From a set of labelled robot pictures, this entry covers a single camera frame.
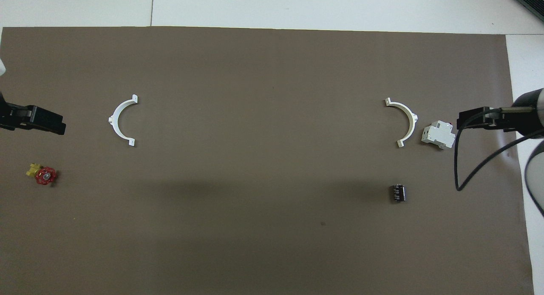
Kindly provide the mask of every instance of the black cable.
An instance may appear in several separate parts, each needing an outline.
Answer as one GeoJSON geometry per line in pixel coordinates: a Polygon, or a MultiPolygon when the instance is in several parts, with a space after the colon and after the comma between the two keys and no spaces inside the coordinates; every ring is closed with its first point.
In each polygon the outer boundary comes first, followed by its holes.
{"type": "Polygon", "coordinates": [[[497,151],[493,152],[492,154],[490,154],[489,156],[487,156],[487,158],[484,159],[484,161],[482,161],[476,168],[474,168],[474,170],[472,172],[470,172],[470,174],[468,175],[468,177],[465,179],[465,181],[459,185],[459,178],[458,178],[458,174],[457,174],[457,154],[458,154],[458,151],[459,151],[459,140],[461,138],[461,132],[464,130],[464,128],[472,121],[474,121],[475,119],[477,119],[478,117],[481,117],[481,116],[484,116],[488,113],[501,113],[502,112],[502,108],[497,108],[497,109],[489,109],[487,111],[482,111],[480,113],[476,113],[475,115],[469,117],[462,125],[461,127],[459,128],[459,131],[457,132],[457,139],[456,139],[456,142],[455,142],[455,153],[454,153],[454,157],[453,157],[453,168],[454,168],[454,177],[455,177],[455,189],[457,191],[461,191],[462,189],[465,188],[465,186],[468,184],[468,182],[472,179],[472,177],[474,177],[474,175],[476,175],[476,173],[478,173],[478,171],[480,171],[480,169],[482,167],[484,167],[484,165],[486,165],[489,161],[491,161],[493,158],[497,157],[498,154],[502,153],[503,151],[511,148],[512,146],[516,145],[516,144],[519,144],[525,140],[529,140],[530,138],[534,137],[534,136],[538,136],[539,134],[542,134],[544,133],[544,129],[542,130],[537,130],[531,134],[528,134],[526,136],[523,136],[522,138],[519,138],[518,140],[515,140],[513,142],[510,142],[509,144],[506,144],[505,146],[499,148],[497,151]]]}

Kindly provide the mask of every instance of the red valve handle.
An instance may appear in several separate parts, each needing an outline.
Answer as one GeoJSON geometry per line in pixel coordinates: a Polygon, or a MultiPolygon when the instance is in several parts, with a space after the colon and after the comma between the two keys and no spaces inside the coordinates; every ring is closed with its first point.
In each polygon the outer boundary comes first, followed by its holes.
{"type": "Polygon", "coordinates": [[[51,167],[44,167],[36,173],[36,183],[47,185],[57,178],[57,172],[51,167]]]}

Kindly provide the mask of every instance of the brown table surface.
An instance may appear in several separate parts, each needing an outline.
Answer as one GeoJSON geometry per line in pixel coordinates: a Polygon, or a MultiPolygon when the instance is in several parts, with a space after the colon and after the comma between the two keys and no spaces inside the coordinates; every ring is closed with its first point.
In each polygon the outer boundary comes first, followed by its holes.
{"type": "MultiPolygon", "coordinates": [[[[0,130],[3,295],[533,293],[515,148],[456,192],[420,141],[511,104],[504,36],[4,28],[0,57],[4,98],[67,124],[0,130]],[[132,94],[136,147],[107,122],[132,94]]],[[[461,177],[513,139],[467,130],[461,177]]]]}

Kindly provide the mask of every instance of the white semicircular bracket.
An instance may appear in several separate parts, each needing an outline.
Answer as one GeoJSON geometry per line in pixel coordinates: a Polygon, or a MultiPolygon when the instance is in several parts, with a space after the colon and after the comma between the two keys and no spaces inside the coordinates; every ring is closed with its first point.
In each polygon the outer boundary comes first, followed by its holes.
{"type": "Polygon", "coordinates": [[[117,108],[115,108],[115,111],[113,111],[113,115],[111,115],[111,117],[109,117],[108,119],[108,122],[111,124],[111,126],[113,126],[113,130],[115,131],[117,136],[120,136],[121,138],[128,140],[128,144],[130,146],[134,146],[135,140],[134,138],[129,138],[128,136],[125,136],[121,132],[121,130],[119,129],[118,121],[119,121],[119,115],[126,107],[132,104],[137,104],[137,103],[138,103],[138,95],[133,94],[132,99],[129,99],[128,101],[124,101],[119,106],[117,106],[117,108]]]}
{"type": "Polygon", "coordinates": [[[391,98],[389,97],[385,99],[385,105],[387,107],[396,107],[404,111],[404,113],[406,113],[406,116],[408,117],[408,121],[410,122],[410,127],[408,127],[408,132],[406,136],[404,136],[404,138],[397,141],[399,148],[402,148],[404,147],[404,141],[410,138],[410,136],[414,133],[414,129],[416,128],[417,115],[413,113],[408,107],[406,107],[406,105],[397,103],[397,102],[392,102],[391,98]]]}

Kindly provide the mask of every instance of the valve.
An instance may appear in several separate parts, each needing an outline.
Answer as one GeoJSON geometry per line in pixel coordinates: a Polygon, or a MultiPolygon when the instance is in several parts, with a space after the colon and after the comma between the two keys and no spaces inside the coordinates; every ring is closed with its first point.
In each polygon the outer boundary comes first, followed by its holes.
{"type": "Polygon", "coordinates": [[[57,172],[52,167],[42,167],[32,163],[31,168],[27,171],[27,176],[34,177],[38,184],[47,185],[57,178],[57,172]]]}

